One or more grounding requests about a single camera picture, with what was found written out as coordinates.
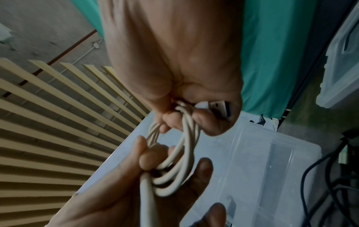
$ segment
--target teal cloth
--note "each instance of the teal cloth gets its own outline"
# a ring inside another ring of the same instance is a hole
[[[103,36],[96,0],[72,0]],[[243,111],[281,118],[297,81],[316,0],[246,0]]]

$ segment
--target human hand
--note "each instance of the human hand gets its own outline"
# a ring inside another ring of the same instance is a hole
[[[50,220],[48,227],[118,227],[139,226],[139,177],[142,169],[149,170],[165,160],[165,145],[147,147],[139,136],[130,154],[116,169],[88,191],[73,196]],[[207,187],[213,171],[209,159],[201,159],[194,174],[168,197],[156,197],[161,226],[179,226],[180,221]],[[225,208],[214,204],[206,215],[193,226],[223,227]]]
[[[208,135],[231,128],[242,109],[244,0],[101,0],[107,50],[122,83],[155,112],[161,133],[182,130],[173,100],[227,101],[231,117],[192,117]]]

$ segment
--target yellow slat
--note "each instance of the yellow slat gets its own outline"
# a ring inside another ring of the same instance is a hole
[[[116,71],[114,68],[110,67],[110,66],[102,66],[102,68],[104,69],[104,71],[110,75],[121,87],[123,87],[128,93],[130,93],[133,97],[135,97],[132,92],[126,88],[125,85],[123,85],[123,83],[120,81],[120,77],[117,75]],[[142,102],[141,100],[139,100],[138,98],[136,98],[146,109],[151,110],[151,108],[144,102]]]
[[[52,165],[52,164],[20,160],[20,159],[8,158],[8,157],[0,157],[0,165],[15,166],[15,167],[29,168],[29,169],[41,169],[41,170],[71,173],[71,174],[82,174],[87,176],[91,176],[94,173],[93,171],[85,170],[85,169],[77,169],[67,166]]]
[[[21,143],[21,142],[9,140],[9,139],[0,138],[0,147],[17,150],[17,151],[29,152],[32,154],[44,155],[44,156],[48,156],[48,157],[54,157],[54,158],[73,161],[73,162],[80,162],[80,163],[85,163],[85,164],[90,164],[90,165],[95,165],[95,166],[100,166],[102,164],[102,162],[99,162],[99,161],[79,157],[79,156],[72,155],[72,154],[65,154],[65,153],[62,153],[59,151],[42,148],[42,147],[34,146],[31,144]]]
[[[133,106],[138,112],[140,112],[143,116],[147,116],[147,113],[143,111],[141,107],[139,107],[132,99],[130,99],[123,91],[119,89],[114,83],[112,83],[104,74],[102,74],[95,66],[93,65],[84,65],[84,67],[90,71],[95,77],[104,82],[109,88],[111,88],[116,94],[118,94],[123,100],[128,102],[131,106]],[[112,97],[111,102],[116,104],[114,101],[117,101],[114,97]]]
[[[136,128],[135,124],[133,124],[132,122],[130,122],[129,120],[127,120],[126,118],[121,116],[118,112],[114,111],[111,107],[104,104],[103,102],[98,100],[96,97],[94,97],[93,95],[91,95],[90,93],[88,93],[87,91],[82,89],[79,85],[77,85],[74,82],[72,82],[71,80],[67,79],[64,75],[57,72],[55,69],[53,69],[51,66],[49,66],[45,62],[43,62],[43,61],[35,61],[35,60],[29,60],[29,61],[31,63],[33,63],[34,65],[36,65],[37,67],[43,69],[45,72],[49,73],[50,75],[52,75],[53,77],[55,77],[56,79],[61,81],[62,83],[64,83],[68,87],[72,88],[74,91],[81,94],[82,96],[84,96],[88,100],[92,101],[93,103],[95,103],[96,105],[98,105],[99,107],[104,109],[105,111],[111,113],[113,116],[120,119],[121,121],[123,121],[127,125],[129,125],[129,126],[131,126],[133,128]]]
[[[21,212],[21,211],[49,210],[49,209],[61,208],[64,205],[65,203],[28,204],[28,205],[13,205],[13,206],[0,205],[0,214]]]
[[[14,183],[33,183],[33,184],[61,184],[61,185],[79,185],[82,186],[85,181],[69,180],[49,177],[31,177],[15,174],[0,174],[0,182]]]
[[[41,190],[0,190],[0,198],[10,197],[69,197],[75,191],[41,191]]]
[[[12,113],[21,115],[23,117],[29,118],[31,120],[43,123],[45,125],[51,126],[53,128],[59,129],[61,131],[73,134],[75,136],[87,139],[89,141],[101,144],[101,145],[103,145],[105,147],[108,147],[108,148],[111,148],[111,149],[116,149],[118,147],[115,144],[109,143],[109,142],[107,142],[107,141],[105,141],[103,139],[100,139],[100,138],[97,138],[97,137],[95,137],[93,135],[84,133],[84,132],[82,132],[80,130],[77,130],[75,128],[69,127],[69,126],[67,126],[65,124],[62,124],[62,123],[57,122],[55,120],[52,120],[52,119],[50,119],[48,117],[45,117],[43,115],[40,115],[38,113],[32,112],[32,111],[30,111],[28,109],[22,108],[22,107],[20,107],[18,105],[12,104],[12,103],[10,103],[8,101],[5,101],[3,99],[0,99],[0,108],[4,109],[4,110],[7,110],[9,112],[12,112]]]
[[[26,99],[32,103],[35,103],[47,110],[55,112],[55,113],[57,113],[63,117],[66,117],[70,120],[73,120],[74,122],[77,122],[85,127],[91,128],[99,133],[102,133],[116,141],[119,141],[119,142],[124,141],[124,139],[122,137],[119,137],[119,136],[113,134],[112,132],[109,132],[109,131],[99,127],[98,125],[95,125],[89,121],[86,121],[85,119],[80,118],[79,116],[77,116],[67,110],[62,109],[62,108],[52,104],[51,102],[48,102],[42,98],[39,98],[36,95],[33,95],[30,92],[27,92],[24,89],[19,88],[18,86],[13,85],[12,83],[9,83],[6,80],[3,80],[1,78],[0,78],[0,88],[6,90],[8,92],[11,92],[23,99]]]
[[[86,152],[86,153],[95,154],[95,155],[98,155],[98,156],[101,156],[101,157],[108,158],[110,156],[108,153],[106,153],[104,151],[97,150],[97,149],[94,149],[94,148],[91,148],[91,147],[87,147],[87,146],[84,146],[84,145],[79,144],[79,143],[75,143],[75,142],[72,142],[72,141],[69,141],[69,140],[66,140],[66,139],[62,139],[60,137],[56,137],[56,136],[53,136],[53,135],[50,135],[50,134],[46,134],[44,132],[41,132],[41,131],[38,131],[38,130],[35,130],[35,129],[30,129],[28,127],[24,127],[22,125],[18,125],[18,124],[8,122],[8,121],[5,121],[5,120],[0,120],[0,128],[4,129],[4,130],[7,130],[7,131],[15,132],[15,133],[18,133],[18,134],[21,134],[21,135],[30,136],[30,137],[33,137],[33,138],[37,138],[37,139],[45,140],[45,141],[48,141],[48,142],[52,142],[54,144],[59,144],[59,145],[62,145],[62,146],[66,146],[66,147],[69,147],[69,148],[80,150],[80,151],[83,151],[83,152]]]
[[[15,220],[0,221],[0,227],[19,226],[19,225],[36,223],[36,222],[41,222],[41,221],[49,221],[54,215],[55,214],[38,216],[38,217],[29,217],[29,218],[18,218]]]
[[[124,112],[129,114],[133,119],[135,119],[138,122],[141,122],[142,119],[139,118],[136,114],[134,114],[132,111],[130,111],[126,106],[124,106],[122,103],[120,103],[117,99],[115,99],[112,95],[110,95],[107,91],[105,91],[102,87],[100,87],[97,83],[95,83],[93,80],[91,80],[88,76],[86,76],[83,72],[81,72],[78,68],[76,68],[73,64],[70,63],[60,63],[65,68],[70,70],[74,75],[76,75],[78,78],[83,80],[85,83],[87,83],[90,87],[95,89],[97,92],[102,94],[104,97],[106,97],[108,100],[110,100],[113,104],[118,106],[120,109],[122,109]]]
[[[99,121],[104,122],[105,124],[117,129],[118,131],[129,135],[130,132],[125,130],[124,128],[120,127],[119,125],[115,124],[114,122],[110,121],[106,117],[102,116],[101,114],[93,111],[89,107],[83,105],[82,103],[76,101],[75,99],[71,98],[70,96],[62,93],[61,91],[53,88],[52,86],[48,85],[44,81],[40,80],[36,76],[32,75],[31,73],[23,70],[13,62],[9,61],[6,58],[0,58],[0,66],[4,69],[8,70],[9,72],[14,73],[15,75],[18,75],[19,77],[23,78],[24,80],[29,81],[33,85],[38,86],[39,88],[43,89],[44,91],[47,91],[48,93],[56,96],[57,98],[65,101],[66,103],[69,103],[70,105],[80,109],[81,111],[91,115],[92,117],[96,118]]]

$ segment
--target wooden fence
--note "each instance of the wooden fence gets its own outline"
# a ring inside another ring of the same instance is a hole
[[[0,78],[0,89],[12,93],[0,99],[0,227],[44,226],[150,111],[111,67],[61,63],[71,72],[65,76],[30,62],[61,86],[0,59],[1,68],[43,91]]]

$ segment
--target transparent plastic bin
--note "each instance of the transparent plastic bin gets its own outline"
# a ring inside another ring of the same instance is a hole
[[[325,72],[316,103],[340,108],[359,100],[359,3],[353,8],[326,52]]]
[[[215,193],[215,200],[227,209],[227,225],[300,226],[304,216],[301,177],[320,157],[321,148],[316,144],[241,123]],[[306,178],[306,199],[314,175],[312,170]]]

